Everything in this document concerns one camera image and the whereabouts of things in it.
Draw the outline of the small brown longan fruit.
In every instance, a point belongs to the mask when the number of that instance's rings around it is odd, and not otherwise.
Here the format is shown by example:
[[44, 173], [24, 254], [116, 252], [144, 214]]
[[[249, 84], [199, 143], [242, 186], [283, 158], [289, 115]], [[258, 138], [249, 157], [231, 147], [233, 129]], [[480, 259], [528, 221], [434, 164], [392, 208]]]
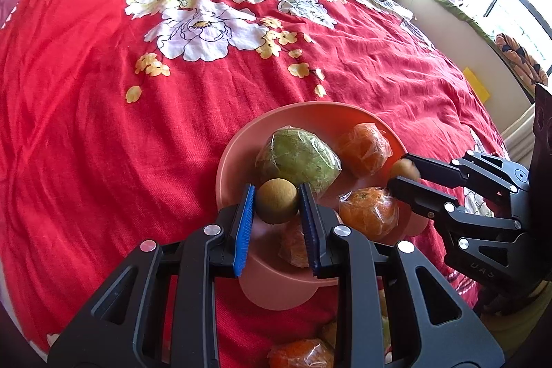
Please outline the small brown longan fruit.
[[401, 158], [393, 163], [388, 177], [390, 179], [405, 177], [413, 181], [419, 181], [421, 179], [420, 172], [416, 168], [415, 164], [406, 158]]

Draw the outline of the orange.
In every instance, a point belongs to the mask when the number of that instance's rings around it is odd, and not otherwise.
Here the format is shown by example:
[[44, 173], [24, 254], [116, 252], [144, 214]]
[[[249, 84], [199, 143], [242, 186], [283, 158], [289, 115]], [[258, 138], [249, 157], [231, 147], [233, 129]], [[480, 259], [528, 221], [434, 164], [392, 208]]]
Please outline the orange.
[[338, 214], [369, 240], [381, 241], [398, 226], [400, 207], [386, 189], [367, 187], [341, 195]]
[[319, 368], [333, 365], [333, 350], [320, 339], [300, 340], [275, 347], [268, 354], [268, 366], [271, 368]]
[[294, 267], [309, 267], [309, 259], [299, 216], [286, 223], [278, 255]]
[[359, 123], [338, 139], [336, 153], [346, 169], [362, 178], [379, 172], [393, 150], [375, 124]]

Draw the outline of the wrapped green fruit on bed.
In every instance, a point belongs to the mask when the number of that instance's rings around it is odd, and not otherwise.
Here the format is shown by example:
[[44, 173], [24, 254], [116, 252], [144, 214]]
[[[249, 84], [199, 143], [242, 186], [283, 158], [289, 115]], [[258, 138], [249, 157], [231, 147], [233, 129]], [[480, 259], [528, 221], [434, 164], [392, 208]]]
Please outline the wrapped green fruit on bed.
[[391, 337], [390, 337], [390, 328], [389, 328], [389, 320], [387, 316], [382, 316], [382, 330], [383, 330], [383, 338], [384, 338], [384, 351], [385, 353], [388, 353], [391, 348]]

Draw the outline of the yellow paper envelope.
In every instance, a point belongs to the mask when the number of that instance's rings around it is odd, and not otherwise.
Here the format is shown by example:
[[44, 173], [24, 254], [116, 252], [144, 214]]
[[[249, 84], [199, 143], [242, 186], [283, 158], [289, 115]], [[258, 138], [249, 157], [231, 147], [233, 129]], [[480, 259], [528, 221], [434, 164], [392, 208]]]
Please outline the yellow paper envelope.
[[469, 67], [465, 67], [462, 71], [464, 78], [466, 78], [467, 82], [473, 89], [473, 92], [478, 97], [480, 102], [482, 104], [485, 104], [489, 98], [490, 93], [487, 90], [487, 88], [484, 86], [484, 84], [479, 80], [479, 78], [476, 77], [476, 75], [473, 73]]

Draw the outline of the brown patterned cushion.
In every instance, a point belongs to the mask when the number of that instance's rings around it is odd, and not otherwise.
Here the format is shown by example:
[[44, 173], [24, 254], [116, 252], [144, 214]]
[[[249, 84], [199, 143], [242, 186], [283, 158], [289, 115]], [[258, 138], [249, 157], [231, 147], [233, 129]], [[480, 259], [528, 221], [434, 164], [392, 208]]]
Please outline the brown patterned cushion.
[[514, 38], [505, 33], [498, 33], [495, 44], [505, 59], [511, 63], [512, 69], [529, 93], [535, 94], [537, 85], [544, 87], [548, 85], [546, 71]]

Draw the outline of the wrapped green fruit in bowl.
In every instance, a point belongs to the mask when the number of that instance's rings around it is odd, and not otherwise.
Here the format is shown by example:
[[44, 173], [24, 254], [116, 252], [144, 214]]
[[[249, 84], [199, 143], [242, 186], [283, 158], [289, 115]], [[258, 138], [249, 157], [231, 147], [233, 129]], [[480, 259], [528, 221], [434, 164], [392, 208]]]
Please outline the wrapped green fruit in bowl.
[[342, 171], [337, 154], [315, 133], [285, 126], [277, 129], [255, 158], [263, 181], [282, 178], [296, 187], [308, 183], [313, 194], [323, 195]]

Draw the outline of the red floral bedspread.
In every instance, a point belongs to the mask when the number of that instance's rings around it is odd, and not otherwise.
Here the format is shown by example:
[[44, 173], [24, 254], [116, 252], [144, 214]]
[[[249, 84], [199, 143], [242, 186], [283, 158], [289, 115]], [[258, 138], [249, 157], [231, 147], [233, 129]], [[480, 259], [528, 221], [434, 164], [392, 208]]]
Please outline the red floral bedspread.
[[364, 0], [41, 0], [1, 23], [2, 302], [45, 356], [146, 238], [216, 212], [226, 144], [333, 101], [441, 160], [501, 134], [443, 53]]

